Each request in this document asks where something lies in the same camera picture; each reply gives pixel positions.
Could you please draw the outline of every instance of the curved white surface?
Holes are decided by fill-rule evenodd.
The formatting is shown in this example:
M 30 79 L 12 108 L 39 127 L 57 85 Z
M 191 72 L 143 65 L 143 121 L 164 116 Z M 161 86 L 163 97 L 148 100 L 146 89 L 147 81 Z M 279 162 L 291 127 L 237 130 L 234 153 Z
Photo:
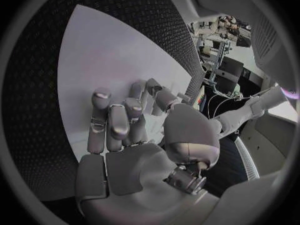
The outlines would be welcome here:
M 87 153 L 91 96 L 96 88 L 109 88 L 112 102 L 121 103 L 131 84 L 141 79 L 154 78 L 172 88 L 175 95 L 185 93 L 191 80 L 149 38 L 106 13 L 82 5 L 75 7 L 66 27 L 57 72 L 62 122 L 77 159 Z M 153 129 L 153 124 L 161 125 L 162 119 L 146 115 L 149 139 L 159 130 Z

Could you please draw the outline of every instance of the perforated surface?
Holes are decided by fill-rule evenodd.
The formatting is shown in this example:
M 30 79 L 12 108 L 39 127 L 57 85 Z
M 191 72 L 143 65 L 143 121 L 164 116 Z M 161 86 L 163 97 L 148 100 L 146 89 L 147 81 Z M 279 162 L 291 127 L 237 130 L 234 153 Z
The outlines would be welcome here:
M 3 125 L 10 152 L 22 177 L 41 200 L 74 195 L 77 161 L 61 119 L 57 68 L 64 31 L 77 4 L 129 24 L 169 53 L 192 75 L 186 93 L 192 97 L 191 103 L 204 77 L 189 32 L 170 0 L 45 3 L 18 39 L 2 91 Z

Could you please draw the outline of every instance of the black perforated panel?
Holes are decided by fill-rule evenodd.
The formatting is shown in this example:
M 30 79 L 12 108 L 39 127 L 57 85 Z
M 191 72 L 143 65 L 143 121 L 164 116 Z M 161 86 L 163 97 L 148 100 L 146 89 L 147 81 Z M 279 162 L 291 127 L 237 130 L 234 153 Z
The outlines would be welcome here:
M 193 76 L 186 93 L 192 101 L 204 77 L 189 32 L 171 0 L 45 3 L 15 45 L 2 91 L 3 124 L 10 152 L 22 177 L 41 200 L 74 195 L 78 163 L 60 114 L 57 68 L 64 31 L 77 4 L 129 24 L 169 53 Z

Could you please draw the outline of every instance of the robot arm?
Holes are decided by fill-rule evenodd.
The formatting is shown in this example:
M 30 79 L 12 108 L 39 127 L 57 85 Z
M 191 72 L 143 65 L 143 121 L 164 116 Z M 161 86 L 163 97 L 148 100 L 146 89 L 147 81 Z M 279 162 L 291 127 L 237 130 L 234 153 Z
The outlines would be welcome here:
M 221 139 L 239 129 L 246 121 L 261 117 L 265 110 L 274 108 L 286 100 L 280 86 L 275 86 L 261 96 L 252 97 L 241 108 L 214 117 L 211 122 L 222 130 L 222 132 L 218 131 L 219 139 Z

